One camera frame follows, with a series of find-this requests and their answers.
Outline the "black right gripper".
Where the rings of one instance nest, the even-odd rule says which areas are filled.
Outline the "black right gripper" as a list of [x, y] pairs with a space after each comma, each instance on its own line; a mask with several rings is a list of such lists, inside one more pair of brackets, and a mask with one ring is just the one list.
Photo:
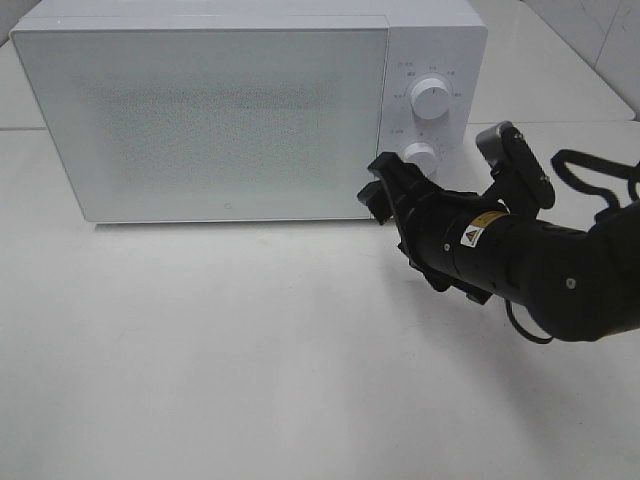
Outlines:
[[493, 179], [482, 194], [488, 200], [476, 193], [438, 187], [415, 164], [404, 162], [394, 152], [381, 153], [367, 167], [375, 180], [356, 198], [379, 225], [395, 216], [401, 239], [398, 248], [434, 290], [453, 287], [483, 305], [492, 293], [472, 284], [455, 266], [454, 254], [467, 226], [487, 212], [551, 209], [554, 189], [524, 135], [511, 122], [481, 131], [475, 142]]

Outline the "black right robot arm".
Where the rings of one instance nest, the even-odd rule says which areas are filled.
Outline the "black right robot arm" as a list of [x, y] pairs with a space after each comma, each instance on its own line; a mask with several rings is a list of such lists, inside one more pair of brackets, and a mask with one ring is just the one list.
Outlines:
[[379, 222], [393, 221], [399, 250], [439, 292], [478, 303], [492, 296], [524, 306], [539, 342], [593, 342], [639, 326], [639, 169], [563, 149], [551, 160], [573, 190], [604, 200], [594, 225], [542, 221], [555, 192], [522, 133], [502, 122], [478, 134], [491, 186], [446, 190], [414, 164], [384, 152], [359, 193]]

